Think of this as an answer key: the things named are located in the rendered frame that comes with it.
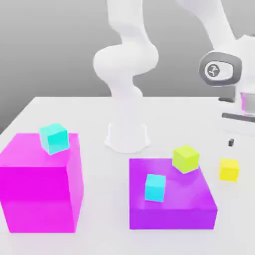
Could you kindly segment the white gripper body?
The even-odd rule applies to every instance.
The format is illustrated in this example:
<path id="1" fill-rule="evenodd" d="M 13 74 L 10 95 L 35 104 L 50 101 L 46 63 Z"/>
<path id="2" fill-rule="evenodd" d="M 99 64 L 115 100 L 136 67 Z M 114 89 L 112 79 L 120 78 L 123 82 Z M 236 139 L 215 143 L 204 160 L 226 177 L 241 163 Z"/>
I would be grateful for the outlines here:
<path id="1" fill-rule="evenodd" d="M 255 134 L 255 116 L 222 113 L 223 130 L 236 134 Z"/>

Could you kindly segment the small yellow cube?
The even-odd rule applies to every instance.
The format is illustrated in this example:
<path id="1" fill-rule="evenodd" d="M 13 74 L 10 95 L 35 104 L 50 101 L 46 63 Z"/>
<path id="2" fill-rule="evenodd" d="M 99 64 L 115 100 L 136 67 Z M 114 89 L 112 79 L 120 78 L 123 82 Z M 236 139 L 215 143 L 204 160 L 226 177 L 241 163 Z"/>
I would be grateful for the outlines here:
<path id="1" fill-rule="evenodd" d="M 220 180 L 237 182 L 239 176 L 239 163 L 235 159 L 221 158 Z"/>

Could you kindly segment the small lime cube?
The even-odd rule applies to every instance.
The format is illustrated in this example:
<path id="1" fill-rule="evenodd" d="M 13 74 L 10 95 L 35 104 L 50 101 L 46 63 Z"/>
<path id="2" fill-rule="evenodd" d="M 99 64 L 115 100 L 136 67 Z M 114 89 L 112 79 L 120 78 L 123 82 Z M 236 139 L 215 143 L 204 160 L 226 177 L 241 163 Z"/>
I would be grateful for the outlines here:
<path id="1" fill-rule="evenodd" d="M 200 154 L 189 145 L 173 150 L 172 165 L 182 174 L 189 173 L 199 167 Z"/>

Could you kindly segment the small cyan cube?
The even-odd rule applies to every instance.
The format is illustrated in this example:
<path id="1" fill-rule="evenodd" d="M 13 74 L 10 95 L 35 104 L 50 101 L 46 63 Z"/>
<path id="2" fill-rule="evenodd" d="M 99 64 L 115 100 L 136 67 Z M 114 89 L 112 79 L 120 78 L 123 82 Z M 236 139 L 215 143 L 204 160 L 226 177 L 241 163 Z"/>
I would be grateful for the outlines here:
<path id="1" fill-rule="evenodd" d="M 164 200 L 165 186 L 166 176 L 148 174 L 145 182 L 145 200 L 162 203 Z"/>

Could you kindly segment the small teal cube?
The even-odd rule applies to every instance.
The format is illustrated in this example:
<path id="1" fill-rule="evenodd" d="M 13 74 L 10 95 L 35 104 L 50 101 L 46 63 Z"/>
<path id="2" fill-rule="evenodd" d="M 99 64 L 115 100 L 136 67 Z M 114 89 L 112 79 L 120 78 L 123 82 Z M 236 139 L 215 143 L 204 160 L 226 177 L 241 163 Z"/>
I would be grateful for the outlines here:
<path id="1" fill-rule="evenodd" d="M 61 124 L 40 127 L 39 137 L 41 146 L 49 155 L 69 148 L 68 132 Z"/>

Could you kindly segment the large purple box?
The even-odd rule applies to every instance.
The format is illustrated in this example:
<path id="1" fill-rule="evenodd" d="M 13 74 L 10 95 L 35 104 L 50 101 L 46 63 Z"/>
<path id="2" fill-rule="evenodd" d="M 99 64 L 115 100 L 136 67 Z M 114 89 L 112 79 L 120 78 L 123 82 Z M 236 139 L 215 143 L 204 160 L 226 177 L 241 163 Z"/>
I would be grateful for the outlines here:
<path id="1" fill-rule="evenodd" d="M 145 200 L 149 174 L 166 177 L 164 201 Z M 129 160 L 129 228 L 131 230 L 213 229 L 218 208 L 200 168 L 183 174 L 170 158 Z"/>

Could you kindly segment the large magenta box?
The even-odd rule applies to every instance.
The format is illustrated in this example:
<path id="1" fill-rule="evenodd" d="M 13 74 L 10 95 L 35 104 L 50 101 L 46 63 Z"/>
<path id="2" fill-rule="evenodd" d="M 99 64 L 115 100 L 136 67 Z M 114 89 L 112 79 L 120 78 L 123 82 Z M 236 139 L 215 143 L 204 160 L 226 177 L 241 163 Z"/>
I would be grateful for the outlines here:
<path id="1" fill-rule="evenodd" d="M 0 153 L 0 203 L 11 233 L 74 233 L 84 194 L 79 136 L 49 155 L 37 133 L 18 133 Z"/>

